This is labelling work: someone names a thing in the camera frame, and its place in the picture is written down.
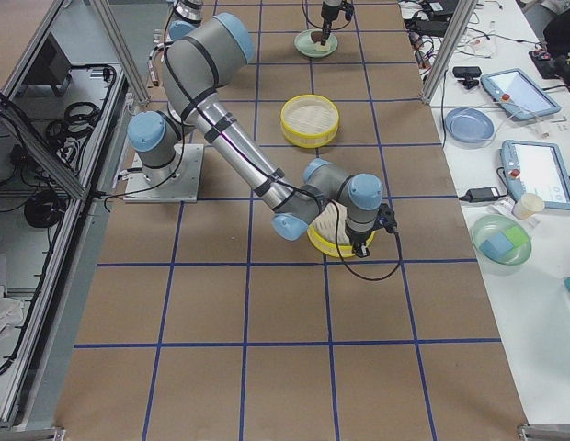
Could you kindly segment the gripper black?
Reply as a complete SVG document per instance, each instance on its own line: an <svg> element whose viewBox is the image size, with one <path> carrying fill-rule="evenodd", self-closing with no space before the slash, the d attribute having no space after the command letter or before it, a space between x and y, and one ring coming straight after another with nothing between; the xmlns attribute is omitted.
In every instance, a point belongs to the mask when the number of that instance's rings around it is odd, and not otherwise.
<svg viewBox="0 0 570 441"><path fill-rule="evenodd" d="M331 34L332 24L336 18L332 14L328 13L322 15L322 19L323 19L323 26L322 26L321 41L327 41Z"/></svg>
<svg viewBox="0 0 570 441"><path fill-rule="evenodd" d="M348 238L353 255L356 257L369 257L369 243L372 239L373 232L356 232L352 229L348 230Z"/></svg>

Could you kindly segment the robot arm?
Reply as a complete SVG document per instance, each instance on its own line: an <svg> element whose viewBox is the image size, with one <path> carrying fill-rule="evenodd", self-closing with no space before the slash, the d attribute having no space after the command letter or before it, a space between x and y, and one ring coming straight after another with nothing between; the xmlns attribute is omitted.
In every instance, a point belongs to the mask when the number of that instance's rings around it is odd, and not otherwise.
<svg viewBox="0 0 570 441"><path fill-rule="evenodd" d="M253 41L239 18L221 13L167 46L163 87L165 111L144 111L127 129L145 170L176 159L176 145L197 129L273 210L272 225L282 238L299 239L333 200L347 210L345 233L354 255L369 256L367 240L382 227L382 182L371 174L352 175L322 159L312 160L303 186L294 187L251 140L220 102L217 90L254 55Z"/></svg>
<svg viewBox="0 0 570 441"><path fill-rule="evenodd" d="M201 10L203 8L202 1L169 1L171 7L171 16L188 22L191 25L199 26L202 20ZM310 33L312 43L318 43L325 46L330 42L330 36L334 30L333 24L338 19L340 13L344 13L347 23L353 18L354 6L351 1L343 0L324 0L321 5L320 17L322 22L320 25L313 23L304 5L302 12L307 24L315 28Z"/></svg>

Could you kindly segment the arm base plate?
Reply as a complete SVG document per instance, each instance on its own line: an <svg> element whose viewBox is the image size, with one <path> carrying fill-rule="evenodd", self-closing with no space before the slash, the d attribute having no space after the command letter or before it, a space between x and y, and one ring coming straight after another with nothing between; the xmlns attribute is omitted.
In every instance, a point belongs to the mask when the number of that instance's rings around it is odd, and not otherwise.
<svg viewBox="0 0 570 441"><path fill-rule="evenodd" d="M203 162L202 144L174 145L175 157L170 165L152 169L142 164L138 153L132 166L139 172L129 174L123 200L128 203L178 203L197 201Z"/></svg>

